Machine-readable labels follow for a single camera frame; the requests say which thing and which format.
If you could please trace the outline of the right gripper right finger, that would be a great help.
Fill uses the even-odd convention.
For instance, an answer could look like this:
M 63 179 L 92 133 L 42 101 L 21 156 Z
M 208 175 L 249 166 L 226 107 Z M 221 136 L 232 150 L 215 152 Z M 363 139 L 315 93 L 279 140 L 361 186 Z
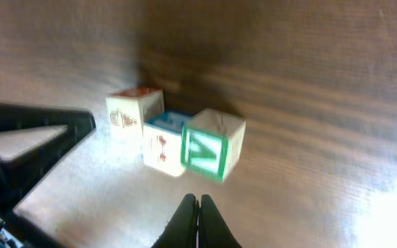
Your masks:
M 210 195 L 201 196 L 198 213 L 199 248 L 241 248 Z

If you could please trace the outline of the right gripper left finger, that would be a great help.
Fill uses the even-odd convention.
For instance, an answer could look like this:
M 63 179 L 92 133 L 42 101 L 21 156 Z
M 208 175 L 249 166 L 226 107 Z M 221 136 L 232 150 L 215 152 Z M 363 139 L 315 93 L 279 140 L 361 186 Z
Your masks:
M 186 194 L 152 248 L 195 248 L 199 202 Z

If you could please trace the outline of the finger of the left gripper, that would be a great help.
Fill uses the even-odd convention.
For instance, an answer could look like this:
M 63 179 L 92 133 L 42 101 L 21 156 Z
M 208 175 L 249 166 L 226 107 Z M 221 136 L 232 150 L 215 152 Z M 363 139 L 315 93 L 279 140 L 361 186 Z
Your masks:
M 0 103 L 0 133 L 64 125 L 66 131 L 17 158 L 0 156 L 0 247 L 59 247 L 14 208 L 39 181 L 96 128 L 91 112 Z

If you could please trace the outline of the green V wooden block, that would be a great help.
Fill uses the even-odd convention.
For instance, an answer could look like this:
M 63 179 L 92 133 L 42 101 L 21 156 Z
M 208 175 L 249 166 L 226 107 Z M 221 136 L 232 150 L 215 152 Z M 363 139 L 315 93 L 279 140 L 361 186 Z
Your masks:
M 239 161 L 247 121 L 239 116 L 205 109 L 183 126 L 182 166 L 223 182 Z

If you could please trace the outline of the blue bordered wooden block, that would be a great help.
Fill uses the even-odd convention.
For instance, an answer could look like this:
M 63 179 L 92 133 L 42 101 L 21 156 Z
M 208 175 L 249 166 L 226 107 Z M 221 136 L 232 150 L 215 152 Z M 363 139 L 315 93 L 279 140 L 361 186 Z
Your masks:
M 143 162 L 145 165 L 173 177 L 185 171 L 181 164 L 183 126 L 190 115 L 166 111 L 143 125 Z

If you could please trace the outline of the yellow sided picture block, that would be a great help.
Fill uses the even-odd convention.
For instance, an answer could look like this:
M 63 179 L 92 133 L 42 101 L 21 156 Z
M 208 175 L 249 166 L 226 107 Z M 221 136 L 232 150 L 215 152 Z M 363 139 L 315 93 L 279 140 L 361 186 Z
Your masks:
M 143 124 L 165 111 L 160 88 L 138 87 L 106 96 L 110 133 L 114 138 L 141 142 Z

